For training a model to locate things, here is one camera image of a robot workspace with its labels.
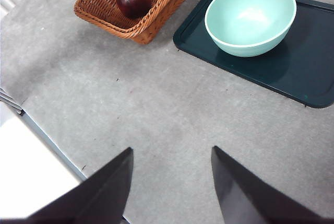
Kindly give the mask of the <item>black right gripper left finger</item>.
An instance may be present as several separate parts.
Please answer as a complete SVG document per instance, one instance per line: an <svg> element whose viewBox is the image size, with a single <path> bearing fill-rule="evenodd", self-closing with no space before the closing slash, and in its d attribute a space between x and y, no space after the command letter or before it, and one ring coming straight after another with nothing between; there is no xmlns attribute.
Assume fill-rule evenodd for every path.
<svg viewBox="0 0 334 224"><path fill-rule="evenodd" d="M71 191L26 218L1 223L121 223L130 193L134 152L128 147Z"/></svg>

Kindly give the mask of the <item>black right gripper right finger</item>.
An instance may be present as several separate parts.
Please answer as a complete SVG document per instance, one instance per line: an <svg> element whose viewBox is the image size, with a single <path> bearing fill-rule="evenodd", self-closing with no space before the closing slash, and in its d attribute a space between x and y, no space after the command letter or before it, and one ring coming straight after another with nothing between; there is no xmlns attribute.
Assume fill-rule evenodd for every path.
<svg viewBox="0 0 334 224"><path fill-rule="evenodd" d="M261 180L218 146L212 148L211 167L225 223L333 223Z"/></svg>

